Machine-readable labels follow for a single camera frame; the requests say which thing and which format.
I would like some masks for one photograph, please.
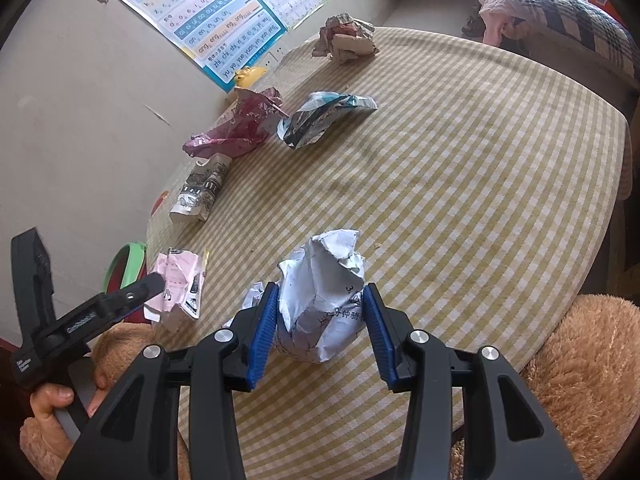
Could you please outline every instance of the white wall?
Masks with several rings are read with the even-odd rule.
[[[285,40],[339,12],[385,21],[395,0],[331,0]],[[117,0],[33,0],[0,50],[0,337],[20,344],[10,240],[37,226],[58,316],[99,291],[223,92]],[[162,115],[159,120],[146,107]]]

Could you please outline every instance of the plaid blanket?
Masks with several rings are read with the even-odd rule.
[[[521,18],[578,41],[640,80],[640,51],[626,28],[588,0],[509,0]]]

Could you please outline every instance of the brown crumpled paper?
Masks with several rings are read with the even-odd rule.
[[[210,158],[216,153],[236,158],[274,135],[281,119],[289,117],[280,109],[282,99],[274,87],[260,93],[236,87],[238,100],[230,106],[208,132],[191,136],[183,151],[191,156]]]
[[[324,27],[320,28],[320,38],[311,55],[324,57],[332,54],[340,62],[360,56],[373,56],[380,52],[373,42],[375,30],[370,23],[356,20],[346,12],[331,16]]]

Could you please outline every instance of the metal bolt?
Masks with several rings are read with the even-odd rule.
[[[409,335],[411,341],[416,343],[426,343],[429,340],[429,334],[427,334],[424,330],[414,330]]]
[[[485,346],[482,349],[482,357],[484,357],[485,359],[489,359],[489,361],[495,361],[499,355],[500,355],[500,352],[498,352],[492,346]]]
[[[218,330],[216,335],[214,336],[216,341],[220,341],[221,343],[226,343],[227,341],[231,341],[234,338],[234,333],[231,330],[227,330],[223,328],[222,330]]]
[[[158,345],[149,345],[142,351],[142,355],[147,359],[155,359],[160,355],[160,347]]]

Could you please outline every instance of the checkered tablecloth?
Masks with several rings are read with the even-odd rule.
[[[621,174],[628,193],[625,119],[497,48],[398,28],[375,39],[379,54],[345,65],[313,59],[305,44],[260,87],[276,86],[288,112],[316,90],[372,96],[377,111],[300,150],[271,139],[235,160],[204,223],[172,226],[193,161],[177,171],[148,227],[148,259],[169,246],[212,257],[202,318],[178,335],[160,329],[168,348],[213,332],[253,282],[277,279],[295,247],[336,228],[362,234],[366,279],[386,304],[450,346],[493,344],[521,369],[553,331],[600,246]],[[235,402],[247,478],[337,480],[397,461],[408,395],[386,391],[364,331],[321,365],[272,353],[257,390]],[[185,399],[185,436],[187,418]]]

